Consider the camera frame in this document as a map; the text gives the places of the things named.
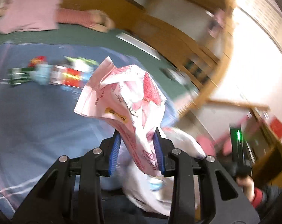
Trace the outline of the person's right hand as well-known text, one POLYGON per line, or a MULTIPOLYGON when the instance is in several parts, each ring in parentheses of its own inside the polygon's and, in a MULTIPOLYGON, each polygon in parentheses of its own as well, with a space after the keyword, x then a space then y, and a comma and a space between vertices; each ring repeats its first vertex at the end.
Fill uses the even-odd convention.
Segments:
POLYGON ((236 183, 239 187, 243 188, 243 193, 248 198, 249 202, 252 202, 255 198, 253 179, 250 176, 243 178, 237 177, 236 183))

